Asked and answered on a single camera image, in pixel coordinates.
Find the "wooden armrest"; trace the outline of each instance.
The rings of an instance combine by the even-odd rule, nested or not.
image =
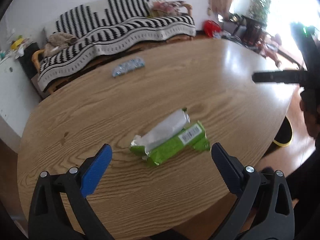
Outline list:
[[[38,50],[32,55],[32,58],[31,58],[33,64],[36,67],[36,70],[38,71],[38,74],[40,74],[39,54],[43,54],[43,53],[44,53],[44,49]]]
[[[182,5],[183,7],[187,8],[188,10],[188,15],[190,17],[192,17],[192,5],[188,4],[188,3],[185,3],[184,5]]]

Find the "hand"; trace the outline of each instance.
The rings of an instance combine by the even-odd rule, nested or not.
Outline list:
[[[304,122],[306,124],[308,134],[316,139],[320,132],[320,124],[317,123],[317,116],[307,111],[302,100],[300,101],[300,109],[303,111]],[[320,114],[320,106],[318,106],[317,112]]]

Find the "black pants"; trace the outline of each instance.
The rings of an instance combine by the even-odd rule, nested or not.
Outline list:
[[[292,199],[299,199],[294,208],[295,235],[307,225],[318,231],[320,221],[320,152],[316,150],[296,171],[287,177]]]

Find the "sofa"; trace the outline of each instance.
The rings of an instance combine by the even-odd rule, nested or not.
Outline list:
[[[192,39],[196,35],[190,5],[184,5],[187,14],[152,18],[150,1],[155,0],[97,0],[79,5],[46,24],[47,38],[64,32],[75,35],[78,41],[52,57],[39,60],[43,50],[33,55],[41,91],[54,92],[50,86],[57,79],[81,71],[98,56],[116,55],[142,41],[167,41],[177,35]]]

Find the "sofa backrest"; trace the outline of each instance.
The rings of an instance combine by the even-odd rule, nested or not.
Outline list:
[[[98,27],[118,25],[132,17],[147,17],[148,1],[153,0],[96,0],[81,4],[47,23],[46,37],[64,32],[82,38]]]

